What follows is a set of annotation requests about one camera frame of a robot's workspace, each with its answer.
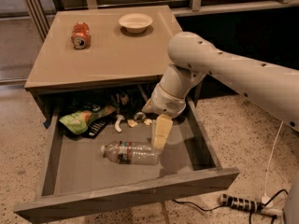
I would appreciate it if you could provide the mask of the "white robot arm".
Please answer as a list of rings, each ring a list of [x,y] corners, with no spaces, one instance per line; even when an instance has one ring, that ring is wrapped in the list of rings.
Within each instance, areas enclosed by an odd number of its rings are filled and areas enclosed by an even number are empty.
[[[191,88],[210,75],[299,132],[298,70],[222,51],[190,32],[174,35],[167,53],[171,63],[144,113],[178,117]]]

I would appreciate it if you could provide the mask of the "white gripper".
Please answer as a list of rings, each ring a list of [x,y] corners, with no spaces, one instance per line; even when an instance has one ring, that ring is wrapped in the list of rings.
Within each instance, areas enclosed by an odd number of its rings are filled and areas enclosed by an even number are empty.
[[[160,115],[152,124],[151,143],[154,148],[163,150],[166,140],[173,127],[173,120],[185,109],[184,99],[176,98],[164,91],[157,84],[150,99],[142,107],[143,113],[155,113]]]

